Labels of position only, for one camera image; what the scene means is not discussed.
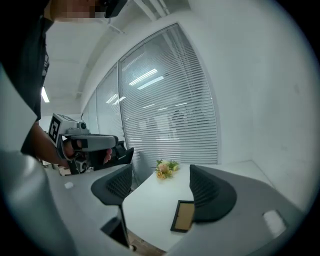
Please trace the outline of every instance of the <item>small white object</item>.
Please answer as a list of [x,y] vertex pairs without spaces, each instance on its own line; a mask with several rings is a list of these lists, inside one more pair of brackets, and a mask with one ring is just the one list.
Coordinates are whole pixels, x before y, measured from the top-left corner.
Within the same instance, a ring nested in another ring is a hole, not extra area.
[[68,190],[68,189],[71,189],[74,187],[74,184],[72,182],[67,182],[66,184],[64,184],[65,188]]
[[280,236],[287,229],[284,220],[276,210],[267,211],[263,214],[263,218],[273,238]]

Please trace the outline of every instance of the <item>wooden frame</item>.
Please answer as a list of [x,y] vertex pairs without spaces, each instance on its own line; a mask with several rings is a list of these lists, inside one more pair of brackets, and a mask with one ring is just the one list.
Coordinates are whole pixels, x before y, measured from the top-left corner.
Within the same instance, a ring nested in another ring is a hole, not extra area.
[[179,209],[180,209],[180,203],[183,203],[183,204],[194,204],[195,202],[194,201],[178,200],[178,204],[176,206],[176,210],[175,210],[175,214],[174,214],[174,218],[173,218],[173,222],[172,222],[170,230],[174,231],[174,232],[187,233],[189,230],[175,228],[176,222],[177,222],[177,218],[178,218]]

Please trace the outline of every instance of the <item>white wall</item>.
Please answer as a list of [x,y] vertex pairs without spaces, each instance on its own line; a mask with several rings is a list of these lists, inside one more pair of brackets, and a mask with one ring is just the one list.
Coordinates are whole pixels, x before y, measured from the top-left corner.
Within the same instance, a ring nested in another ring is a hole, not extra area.
[[305,39],[272,1],[189,3],[215,34],[233,87],[249,93],[243,100],[251,101],[253,161],[279,192],[308,209],[320,174],[320,80]]
[[[68,117],[72,118],[75,121],[80,122],[81,121],[81,114],[67,114]],[[39,120],[40,127],[45,131],[48,132],[50,122],[51,122],[52,115],[45,115],[42,116]]]
[[53,113],[69,115],[80,113],[80,99],[74,99],[74,96],[65,95],[63,97],[52,98],[48,94],[50,102],[45,103],[41,98],[41,115],[52,116]]
[[320,77],[302,33],[282,9],[259,3],[263,72],[251,84],[253,160],[303,210],[319,188]]
[[235,67],[230,65],[228,53],[221,51],[222,45],[215,41],[215,35],[208,34],[208,27],[188,9],[152,23],[142,16],[128,25],[124,29],[126,35],[118,35],[92,69],[82,94],[81,109],[84,109],[104,75],[127,51],[146,37],[177,22],[189,38],[213,85],[211,91],[215,92],[220,118],[220,162],[227,164],[250,160],[253,122],[249,93],[239,86],[238,78],[231,75]]

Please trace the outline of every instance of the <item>hand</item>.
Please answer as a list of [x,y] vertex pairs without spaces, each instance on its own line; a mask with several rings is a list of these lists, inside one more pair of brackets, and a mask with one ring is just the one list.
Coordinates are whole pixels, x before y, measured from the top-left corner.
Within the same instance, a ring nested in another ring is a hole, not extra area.
[[[77,140],[76,144],[78,145],[79,148],[82,147],[81,140]],[[64,143],[63,147],[64,147],[64,153],[67,157],[71,157],[75,153],[75,150],[71,145],[71,140],[67,140]],[[112,153],[112,149],[108,148],[106,150],[105,157],[103,159],[103,164],[107,163],[111,159],[111,153]]]

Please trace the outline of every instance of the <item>floor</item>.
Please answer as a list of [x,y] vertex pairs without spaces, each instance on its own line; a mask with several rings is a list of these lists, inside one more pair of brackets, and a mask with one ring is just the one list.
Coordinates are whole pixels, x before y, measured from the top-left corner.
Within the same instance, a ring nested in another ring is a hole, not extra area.
[[136,252],[143,256],[161,256],[166,252],[154,247],[150,243],[142,240],[140,237],[132,233],[129,229],[127,230],[129,242],[131,245],[136,246]]

